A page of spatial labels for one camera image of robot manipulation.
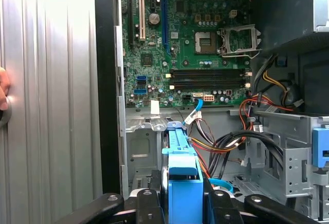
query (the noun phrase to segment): motherboard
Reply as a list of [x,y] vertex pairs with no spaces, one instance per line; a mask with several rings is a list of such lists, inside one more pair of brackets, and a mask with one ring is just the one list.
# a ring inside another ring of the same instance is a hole
[[122,0],[129,107],[238,105],[259,32],[249,0]]

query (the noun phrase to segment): blue cable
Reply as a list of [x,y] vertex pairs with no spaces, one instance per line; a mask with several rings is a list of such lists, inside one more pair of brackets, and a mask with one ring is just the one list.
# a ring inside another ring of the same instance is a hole
[[221,179],[213,179],[213,178],[209,179],[209,181],[211,184],[218,185],[220,187],[224,187],[229,192],[233,193],[233,186],[229,182],[221,180]]

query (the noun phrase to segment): pci express slot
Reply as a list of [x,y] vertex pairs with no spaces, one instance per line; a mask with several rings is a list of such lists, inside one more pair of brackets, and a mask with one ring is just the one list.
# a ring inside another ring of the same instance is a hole
[[162,45],[168,51],[168,0],[161,1]]
[[139,40],[146,40],[145,27],[145,0],[138,0],[139,2]]
[[128,43],[131,47],[134,46],[134,21],[133,21],[133,0],[127,0],[127,15],[128,15]]

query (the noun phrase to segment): aluminum panel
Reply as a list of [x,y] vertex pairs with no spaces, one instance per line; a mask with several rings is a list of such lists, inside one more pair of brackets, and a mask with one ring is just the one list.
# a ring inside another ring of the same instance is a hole
[[0,223],[53,223],[102,194],[95,2],[0,0],[0,21]]

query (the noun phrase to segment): blue sata port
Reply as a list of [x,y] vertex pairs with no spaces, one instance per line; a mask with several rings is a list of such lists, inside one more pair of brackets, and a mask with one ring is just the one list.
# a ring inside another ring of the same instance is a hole
[[147,90],[146,89],[134,89],[135,95],[146,95]]
[[147,77],[146,76],[137,76],[136,81],[137,81],[137,84],[146,84]]

